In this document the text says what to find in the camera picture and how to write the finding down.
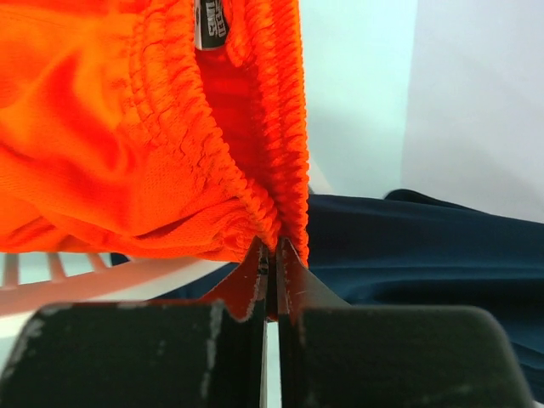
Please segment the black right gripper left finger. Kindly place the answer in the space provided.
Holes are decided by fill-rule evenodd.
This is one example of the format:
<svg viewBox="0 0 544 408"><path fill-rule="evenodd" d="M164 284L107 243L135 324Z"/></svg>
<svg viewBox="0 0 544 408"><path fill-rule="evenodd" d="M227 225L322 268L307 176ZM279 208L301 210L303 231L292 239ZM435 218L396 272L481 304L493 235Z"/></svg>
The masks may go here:
<svg viewBox="0 0 544 408"><path fill-rule="evenodd" d="M263 407L269 250L193 300L54 303L24 325L4 407Z"/></svg>

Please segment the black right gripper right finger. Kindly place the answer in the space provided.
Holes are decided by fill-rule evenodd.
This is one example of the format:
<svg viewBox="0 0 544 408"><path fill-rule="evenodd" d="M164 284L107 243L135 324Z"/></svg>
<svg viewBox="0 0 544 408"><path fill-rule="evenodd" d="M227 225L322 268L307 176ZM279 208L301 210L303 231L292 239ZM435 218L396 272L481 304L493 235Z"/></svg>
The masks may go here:
<svg viewBox="0 0 544 408"><path fill-rule="evenodd" d="M506 333L465 306L352 306L281 239L275 253L285 407L531 407Z"/></svg>

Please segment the orange mesh shorts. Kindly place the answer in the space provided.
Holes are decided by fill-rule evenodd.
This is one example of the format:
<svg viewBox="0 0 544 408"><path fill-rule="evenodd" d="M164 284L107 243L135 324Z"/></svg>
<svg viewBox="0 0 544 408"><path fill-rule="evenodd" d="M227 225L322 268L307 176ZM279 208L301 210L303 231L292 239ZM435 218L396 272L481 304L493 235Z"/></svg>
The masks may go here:
<svg viewBox="0 0 544 408"><path fill-rule="evenodd" d="M309 255L296 1L4 1L1 249Z"/></svg>

